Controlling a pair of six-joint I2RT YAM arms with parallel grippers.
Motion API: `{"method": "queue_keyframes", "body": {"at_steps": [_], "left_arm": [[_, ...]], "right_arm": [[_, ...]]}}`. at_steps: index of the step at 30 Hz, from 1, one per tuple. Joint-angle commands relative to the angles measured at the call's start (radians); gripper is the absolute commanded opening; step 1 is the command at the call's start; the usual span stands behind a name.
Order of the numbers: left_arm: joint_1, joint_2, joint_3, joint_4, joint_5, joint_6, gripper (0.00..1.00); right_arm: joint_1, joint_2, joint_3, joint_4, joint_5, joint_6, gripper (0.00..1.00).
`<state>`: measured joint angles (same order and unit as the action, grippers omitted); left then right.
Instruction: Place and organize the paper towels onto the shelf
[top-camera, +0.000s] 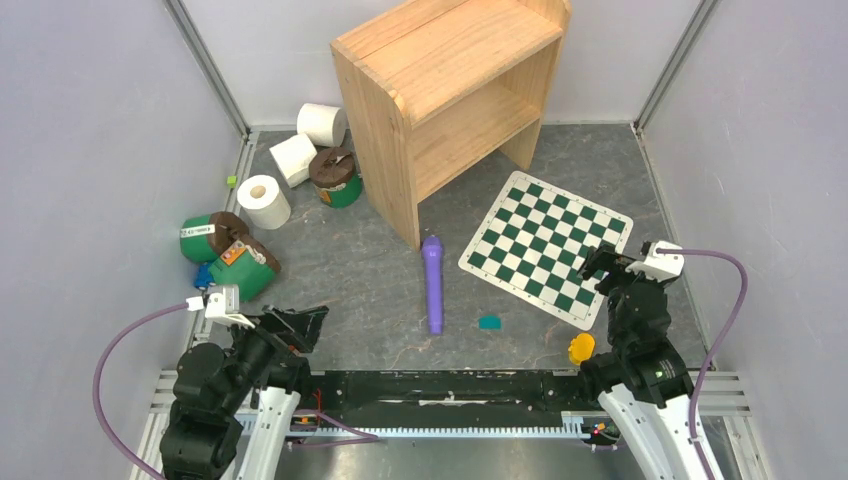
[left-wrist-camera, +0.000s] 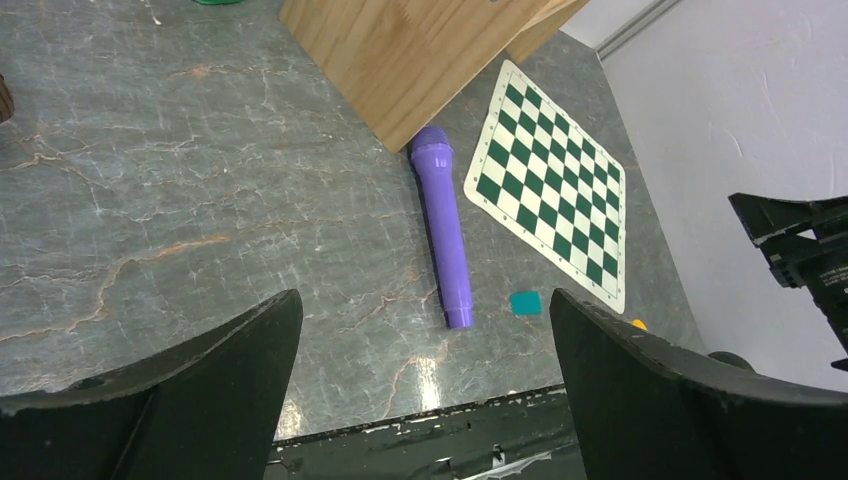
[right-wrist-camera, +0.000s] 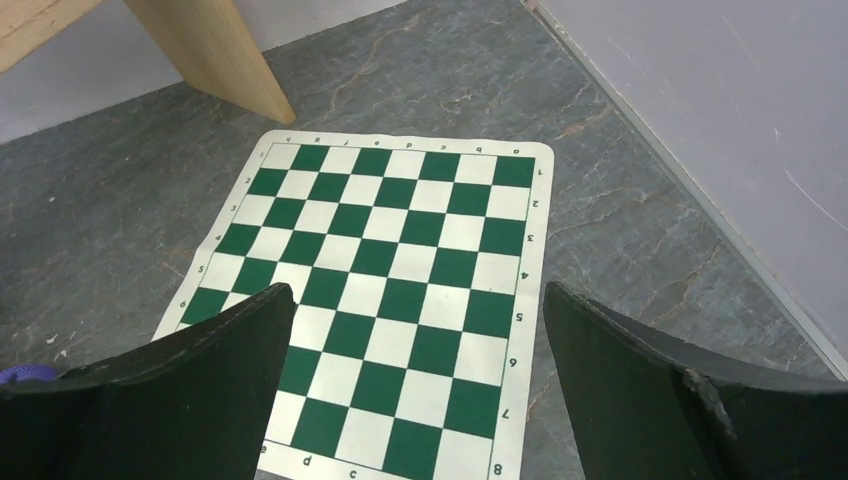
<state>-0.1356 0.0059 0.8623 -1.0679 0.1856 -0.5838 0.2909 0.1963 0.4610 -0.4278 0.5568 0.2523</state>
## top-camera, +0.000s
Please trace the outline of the green roll orange label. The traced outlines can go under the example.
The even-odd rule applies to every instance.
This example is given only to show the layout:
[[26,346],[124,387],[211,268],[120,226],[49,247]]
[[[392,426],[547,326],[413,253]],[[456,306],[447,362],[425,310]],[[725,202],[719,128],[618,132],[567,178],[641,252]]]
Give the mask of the green roll orange label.
[[258,296],[281,272],[277,258],[250,235],[242,235],[209,267],[216,285],[236,285],[239,301]]

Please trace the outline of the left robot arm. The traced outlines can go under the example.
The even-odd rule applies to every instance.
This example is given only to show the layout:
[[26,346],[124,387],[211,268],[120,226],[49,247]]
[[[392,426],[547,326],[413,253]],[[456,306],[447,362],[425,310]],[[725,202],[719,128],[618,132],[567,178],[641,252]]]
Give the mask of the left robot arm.
[[243,426],[236,413],[259,389],[275,389],[290,407],[314,394],[309,361],[320,337],[326,306],[301,311],[265,306],[245,326],[228,330],[224,349],[200,343],[178,362],[169,424],[160,442],[167,479],[219,479],[236,456]]

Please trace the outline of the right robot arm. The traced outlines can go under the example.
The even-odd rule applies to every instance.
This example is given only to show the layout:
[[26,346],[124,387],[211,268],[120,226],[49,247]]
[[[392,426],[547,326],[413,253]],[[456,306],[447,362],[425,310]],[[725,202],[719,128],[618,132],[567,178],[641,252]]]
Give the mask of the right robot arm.
[[647,479],[720,479],[695,395],[698,384],[668,338],[667,285],[682,273],[679,246],[647,242],[641,259],[603,244],[578,273],[606,299],[610,352],[580,365],[577,392],[603,408]]

